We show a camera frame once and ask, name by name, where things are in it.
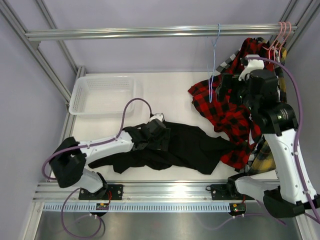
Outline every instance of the gray floor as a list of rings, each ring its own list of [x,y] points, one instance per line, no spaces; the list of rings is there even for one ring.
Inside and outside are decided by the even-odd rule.
[[[262,213],[256,203],[248,204],[248,213]],[[83,213],[65,213],[68,229],[79,236],[88,236],[98,227],[98,220],[75,219]],[[104,226],[95,239],[101,240],[300,240],[295,219],[285,219],[283,226],[269,216],[236,218],[218,230],[213,229],[231,218],[228,213],[107,213]],[[37,240],[72,240],[60,222],[59,212],[44,212]]]

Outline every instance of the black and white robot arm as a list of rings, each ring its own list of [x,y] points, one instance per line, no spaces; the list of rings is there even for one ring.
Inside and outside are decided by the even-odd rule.
[[[118,138],[110,142],[108,140],[115,136],[80,142],[74,137],[66,138],[56,152],[76,146],[89,147],[67,151],[49,162],[59,186],[76,186],[88,190],[97,198],[103,196],[108,189],[106,181],[101,174],[90,171],[85,166],[107,156],[144,148],[167,151],[170,130],[163,121],[163,114],[152,115],[148,123],[125,127]]]
[[[305,209],[311,207],[295,162],[295,155],[298,155],[308,193],[315,207],[320,207],[320,198],[309,179],[299,144],[297,151],[294,151],[298,123],[292,107],[279,102],[278,78],[274,73],[263,70],[262,60],[248,60],[244,65],[246,68],[241,75],[225,74],[222,77],[216,89],[217,100],[222,101],[228,94],[229,101],[244,104],[250,110],[252,120],[260,127],[271,149],[280,186],[275,188],[274,184],[237,174],[228,178],[230,194],[247,195],[261,201],[276,218],[303,214]]]

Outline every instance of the white basket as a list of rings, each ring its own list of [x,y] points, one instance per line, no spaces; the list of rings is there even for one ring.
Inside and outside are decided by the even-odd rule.
[[[77,79],[69,112],[81,117],[122,114],[128,101],[136,97],[136,81],[131,76],[83,76]],[[134,110],[132,102],[126,113]]]

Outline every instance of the red plaid shirt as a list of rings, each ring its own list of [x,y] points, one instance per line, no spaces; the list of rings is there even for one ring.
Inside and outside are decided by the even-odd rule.
[[[240,59],[248,54],[268,57],[268,52],[263,47],[268,48],[269,44],[263,43],[259,39],[247,38],[234,60],[229,63],[229,67],[221,73],[240,74],[244,70]],[[264,66],[266,69],[274,71],[272,63],[265,63]],[[219,86],[221,79],[222,74],[213,78],[213,90]],[[252,150],[261,137],[259,126],[250,120],[249,110],[244,105],[237,106],[230,103],[229,96],[226,96],[224,101],[218,102],[215,92],[213,92],[210,103],[208,80],[195,84],[188,92],[193,96],[192,103],[195,108],[213,124],[214,131],[217,133],[225,132],[230,142],[237,145],[233,151],[223,155],[220,160],[231,167],[242,169],[247,164]]]

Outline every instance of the black garment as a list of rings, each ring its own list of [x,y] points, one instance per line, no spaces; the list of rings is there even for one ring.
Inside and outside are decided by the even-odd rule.
[[[164,122],[171,129],[168,151],[135,150],[117,153],[89,164],[90,168],[113,165],[116,173],[128,168],[148,166],[154,170],[170,168],[172,165],[198,170],[210,175],[220,157],[234,149],[235,144],[222,137],[209,137],[197,126]]]

